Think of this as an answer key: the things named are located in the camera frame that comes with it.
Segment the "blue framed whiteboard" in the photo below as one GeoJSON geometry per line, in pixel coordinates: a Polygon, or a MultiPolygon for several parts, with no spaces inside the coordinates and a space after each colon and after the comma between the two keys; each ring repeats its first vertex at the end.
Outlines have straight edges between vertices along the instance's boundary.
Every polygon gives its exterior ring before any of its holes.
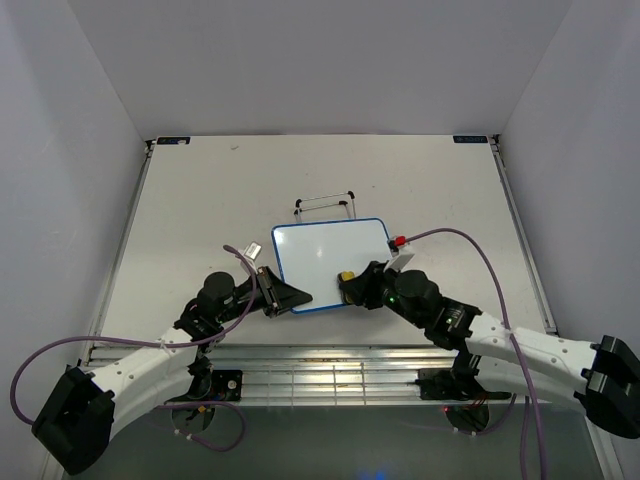
{"type": "Polygon", "coordinates": [[[360,274],[372,261],[391,259],[389,233],[379,218],[277,225],[271,238],[281,279],[312,296],[295,314],[342,307],[339,273],[360,274]]]}

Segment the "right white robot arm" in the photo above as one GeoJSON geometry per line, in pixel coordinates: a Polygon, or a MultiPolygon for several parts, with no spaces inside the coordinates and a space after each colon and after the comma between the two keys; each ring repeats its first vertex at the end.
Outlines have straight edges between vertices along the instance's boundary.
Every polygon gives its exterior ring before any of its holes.
{"type": "Polygon", "coordinates": [[[420,270],[398,271],[377,261],[359,275],[337,277],[342,299],[374,310],[386,307],[436,346],[457,353],[446,398],[482,393],[527,395],[583,412],[601,429],[639,436],[639,359],[622,340],[598,342],[510,329],[479,308],[441,294],[420,270]]]}

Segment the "yellow whiteboard eraser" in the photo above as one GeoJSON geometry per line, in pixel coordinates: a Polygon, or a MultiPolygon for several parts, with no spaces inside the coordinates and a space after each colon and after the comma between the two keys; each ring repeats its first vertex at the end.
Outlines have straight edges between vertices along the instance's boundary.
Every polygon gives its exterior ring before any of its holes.
{"type": "Polygon", "coordinates": [[[341,296],[341,301],[345,305],[352,305],[353,300],[350,295],[344,290],[346,284],[355,278],[355,273],[353,271],[343,271],[337,275],[338,280],[338,288],[341,296]]]}

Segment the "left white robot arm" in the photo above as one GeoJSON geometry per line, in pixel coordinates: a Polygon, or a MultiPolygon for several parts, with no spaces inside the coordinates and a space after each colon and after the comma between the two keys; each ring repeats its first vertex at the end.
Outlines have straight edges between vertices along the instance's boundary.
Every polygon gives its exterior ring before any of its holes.
{"type": "Polygon", "coordinates": [[[185,409],[198,412],[233,399],[207,357],[225,323],[254,311],[275,317],[312,299],[268,267],[258,268],[242,284],[226,272],[214,272],[158,346],[89,372],[66,371],[32,432],[66,473],[80,474],[120,430],[167,402],[183,401],[185,409]]]}

